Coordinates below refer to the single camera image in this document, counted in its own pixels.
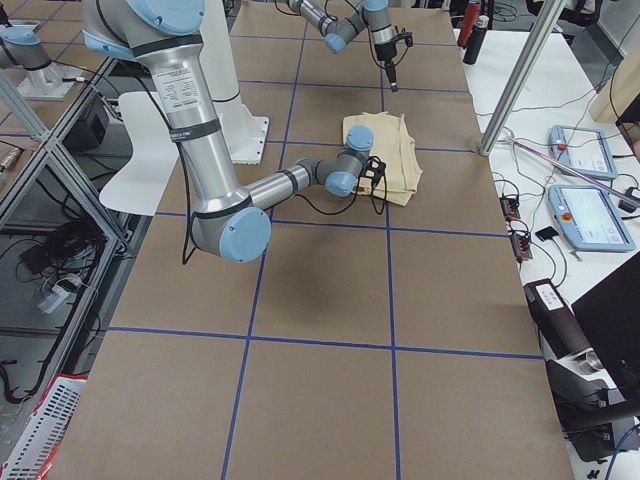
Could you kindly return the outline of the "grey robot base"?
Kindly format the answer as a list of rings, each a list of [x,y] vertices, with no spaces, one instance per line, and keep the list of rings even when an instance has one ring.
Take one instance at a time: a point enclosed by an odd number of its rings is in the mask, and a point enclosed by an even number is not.
[[[83,74],[77,67],[55,64],[38,35],[24,26],[1,29],[1,68],[26,71],[17,89],[29,100],[61,101]]]

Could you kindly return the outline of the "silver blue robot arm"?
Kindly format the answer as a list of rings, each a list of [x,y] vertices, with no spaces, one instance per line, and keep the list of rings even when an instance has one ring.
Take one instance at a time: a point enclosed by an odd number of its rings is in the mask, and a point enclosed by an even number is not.
[[[196,193],[187,234],[195,248],[235,263],[263,254],[271,238],[267,209],[313,185],[350,195],[370,163],[374,134],[352,127],[333,160],[301,159],[248,186],[234,169],[228,114],[216,111],[211,67],[234,72],[229,25],[214,1],[86,1],[86,46],[105,56],[138,62],[151,74],[171,141]]]
[[[409,49],[413,46],[413,36],[406,29],[392,24],[387,1],[349,3],[353,12],[344,19],[330,15],[317,1],[287,1],[286,4],[291,12],[302,16],[316,28],[334,54],[341,53],[361,32],[367,31],[376,65],[385,71],[391,91],[398,91],[396,67],[404,56],[396,60],[397,44],[403,42]]]

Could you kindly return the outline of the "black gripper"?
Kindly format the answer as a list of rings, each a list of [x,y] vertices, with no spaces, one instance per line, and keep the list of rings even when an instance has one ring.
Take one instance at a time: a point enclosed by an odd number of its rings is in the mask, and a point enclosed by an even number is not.
[[[360,177],[368,179],[371,186],[377,186],[380,183],[380,159],[378,157],[369,157],[361,171]]]
[[[385,66],[385,74],[392,92],[398,91],[396,65],[394,58],[397,55],[397,48],[394,42],[376,43],[376,59]]]

